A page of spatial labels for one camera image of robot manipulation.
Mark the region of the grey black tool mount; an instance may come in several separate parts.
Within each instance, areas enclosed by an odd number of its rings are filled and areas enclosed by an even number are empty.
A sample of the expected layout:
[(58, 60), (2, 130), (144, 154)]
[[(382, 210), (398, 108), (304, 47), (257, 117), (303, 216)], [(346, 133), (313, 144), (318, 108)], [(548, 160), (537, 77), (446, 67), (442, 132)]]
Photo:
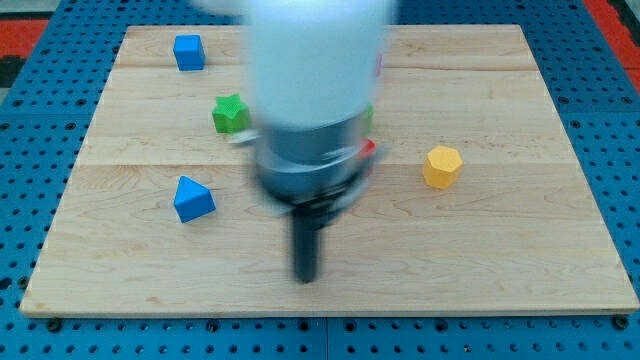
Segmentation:
[(386, 156), (382, 145), (358, 158), (361, 130), (357, 117), (307, 129), (260, 124), (233, 134), (230, 143), (252, 149), (256, 193), (268, 212), (285, 216), (300, 209), (335, 219), (366, 192)]

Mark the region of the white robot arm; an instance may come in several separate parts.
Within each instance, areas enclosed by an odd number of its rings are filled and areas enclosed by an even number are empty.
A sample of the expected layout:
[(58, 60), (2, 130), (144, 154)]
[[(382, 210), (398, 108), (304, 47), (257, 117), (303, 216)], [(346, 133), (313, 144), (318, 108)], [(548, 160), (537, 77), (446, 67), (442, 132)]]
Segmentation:
[(383, 157), (364, 154), (365, 115), (392, 19), (391, 1), (201, 0), (199, 10), (242, 19), (264, 195), (291, 219), (292, 270), (315, 280), (322, 229), (365, 191)]

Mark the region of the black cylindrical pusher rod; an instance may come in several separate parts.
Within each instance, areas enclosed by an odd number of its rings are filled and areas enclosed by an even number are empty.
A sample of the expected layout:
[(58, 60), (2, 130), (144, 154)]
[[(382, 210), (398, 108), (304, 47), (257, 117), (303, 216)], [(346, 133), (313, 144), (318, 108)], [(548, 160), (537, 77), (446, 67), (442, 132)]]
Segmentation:
[(292, 265), (300, 283), (313, 282), (319, 270), (320, 238), (324, 228), (315, 213), (295, 210), (291, 217)]

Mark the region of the green block behind arm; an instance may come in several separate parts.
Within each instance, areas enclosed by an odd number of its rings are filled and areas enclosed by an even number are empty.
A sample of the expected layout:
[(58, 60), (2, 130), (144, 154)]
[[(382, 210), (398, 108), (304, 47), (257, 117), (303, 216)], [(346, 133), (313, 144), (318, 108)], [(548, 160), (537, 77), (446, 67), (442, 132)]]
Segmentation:
[(372, 130), (374, 107), (369, 103), (363, 112), (363, 134), (368, 136)]

